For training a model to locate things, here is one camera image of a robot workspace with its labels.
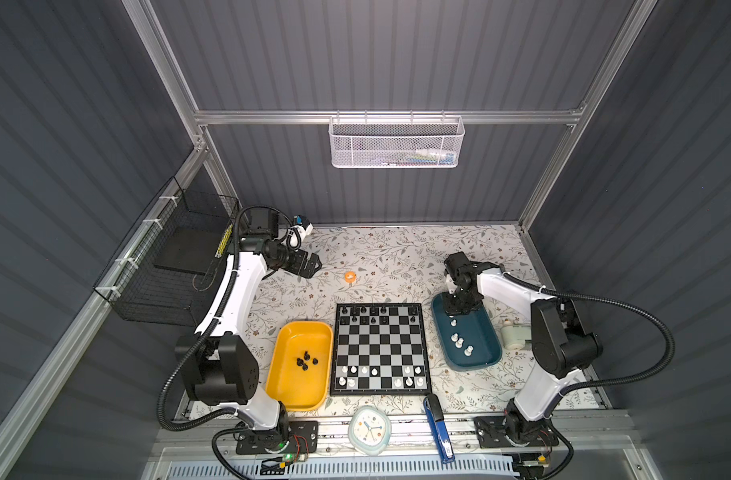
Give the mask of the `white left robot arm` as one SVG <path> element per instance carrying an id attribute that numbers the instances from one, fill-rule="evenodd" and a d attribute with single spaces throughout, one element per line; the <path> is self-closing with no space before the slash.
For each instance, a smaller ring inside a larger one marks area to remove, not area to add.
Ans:
<path id="1" fill-rule="evenodd" d="M 319 256 L 302 248 L 313 231 L 306 216 L 291 217 L 271 206 L 245 207 L 232 216 L 230 244 L 222 250 L 226 269 L 216 297 L 195 332 L 179 339 L 177 365 L 159 395 L 161 428 L 186 431 L 233 415 L 254 431 L 280 430 L 287 418 L 285 406 L 261 387 L 259 364 L 243 336 L 264 280 L 280 270 L 306 279 L 321 270 Z M 212 412 L 185 421 L 169 418 L 168 395 L 176 379 L 183 380 L 191 400 L 212 406 Z"/>

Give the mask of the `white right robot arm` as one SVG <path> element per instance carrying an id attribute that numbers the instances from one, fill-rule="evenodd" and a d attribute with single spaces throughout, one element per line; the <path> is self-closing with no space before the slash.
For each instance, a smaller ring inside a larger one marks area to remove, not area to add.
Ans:
<path id="1" fill-rule="evenodd" d="M 567 294 L 521 280 L 499 264 L 473 261 L 463 252 L 447 256 L 443 267 L 449 281 L 449 292 L 443 294 L 445 313 L 471 314 L 489 297 L 529 321 L 535 366 L 511 400 L 509 416 L 529 423 L 541 421 L 573 390 L 589 387 L 579 376 L 603 353 L 603 347 Z"/>

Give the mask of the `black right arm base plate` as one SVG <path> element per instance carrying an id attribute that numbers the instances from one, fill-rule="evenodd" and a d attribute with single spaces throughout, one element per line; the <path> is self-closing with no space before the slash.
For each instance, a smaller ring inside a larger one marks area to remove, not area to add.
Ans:
<path id="1" fill-rule="evenodd" d="M 558 446 L 559 439 L 545 419 L 521 420 L 513 415 L 489 415 L 473 418 L 481 448 Z"/>

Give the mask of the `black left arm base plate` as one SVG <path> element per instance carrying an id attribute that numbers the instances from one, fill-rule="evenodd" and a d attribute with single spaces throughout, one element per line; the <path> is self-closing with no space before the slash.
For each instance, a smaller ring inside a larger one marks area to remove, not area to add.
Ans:
<path id="1" fill-rule="evenodd" d="M 233 435 L 239 455 L 310 454 L 317 451 L 320 424 L 291 421 L 267 431 L 245 430 Z"/>

